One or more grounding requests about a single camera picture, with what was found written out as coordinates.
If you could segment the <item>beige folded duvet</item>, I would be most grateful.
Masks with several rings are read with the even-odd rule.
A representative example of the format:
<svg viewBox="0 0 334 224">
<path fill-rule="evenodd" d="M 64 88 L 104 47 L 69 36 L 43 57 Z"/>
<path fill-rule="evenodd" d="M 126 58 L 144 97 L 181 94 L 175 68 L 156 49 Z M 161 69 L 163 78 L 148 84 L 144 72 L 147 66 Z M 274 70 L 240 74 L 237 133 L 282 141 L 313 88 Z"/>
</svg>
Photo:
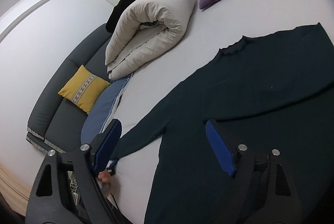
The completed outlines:
<svg viewBox="0 0 334 224">
<path fill-rule="evenodd" d="M 121 14 L 106 47 L 111 81 L 130 75 L 176 46 L 186 33 L 195 0 L 136 0 Z"/>
</svg>

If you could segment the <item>yellow patterned cushion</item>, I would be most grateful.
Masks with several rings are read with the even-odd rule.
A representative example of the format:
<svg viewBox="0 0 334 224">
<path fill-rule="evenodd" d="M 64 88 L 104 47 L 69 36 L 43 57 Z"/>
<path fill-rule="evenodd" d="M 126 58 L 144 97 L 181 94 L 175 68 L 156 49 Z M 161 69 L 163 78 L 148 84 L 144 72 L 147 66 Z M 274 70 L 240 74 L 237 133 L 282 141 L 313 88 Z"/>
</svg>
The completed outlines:
<svg viewBox="0 0 334 224">
<path fill-rule="evenodd" d="M 81 65 L 74 76 L 58 91 L 58 95 L 89 114 L 99 95 L 109 85 L 108 81 L 92 74 Z"/>
</svg>

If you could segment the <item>blue striped pillow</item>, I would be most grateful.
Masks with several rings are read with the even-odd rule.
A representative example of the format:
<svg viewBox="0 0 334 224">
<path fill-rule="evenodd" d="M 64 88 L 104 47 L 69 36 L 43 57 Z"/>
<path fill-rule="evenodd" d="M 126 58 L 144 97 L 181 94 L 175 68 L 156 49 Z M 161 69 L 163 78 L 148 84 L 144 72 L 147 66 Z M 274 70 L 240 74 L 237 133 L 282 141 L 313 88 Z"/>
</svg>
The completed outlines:
<svg viewBox="0 0 334 224">
<path fill-rule="evenodd" d="M 114 118 L 121 97 L 132 77 L 133 74 L 130 74 L 116 80 L 99 95 L 83 124 L 81 144 L 90 144 L 96 135 L 105 131 Z"/>
</svg>

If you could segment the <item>dark grey headboard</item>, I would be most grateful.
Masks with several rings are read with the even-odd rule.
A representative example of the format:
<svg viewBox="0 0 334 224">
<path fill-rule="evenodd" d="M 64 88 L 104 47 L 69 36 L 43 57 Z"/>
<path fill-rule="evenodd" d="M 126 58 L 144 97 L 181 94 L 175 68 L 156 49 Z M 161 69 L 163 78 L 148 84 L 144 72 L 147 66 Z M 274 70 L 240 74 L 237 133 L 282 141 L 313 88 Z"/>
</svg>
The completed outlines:
<svg viewBox="0 0 334 224">
<path fill-rule="evenodd" d="M 62 62 L 42 91 L 27 123 L 26 140 L 46 154 L 80 147 L 80 136 L 88 114 L 58 92 L 75 75 L 80 66 L 108 81 L 105 49 L 111 33 L 105 24 L 91 32 Z"/>
</svg>

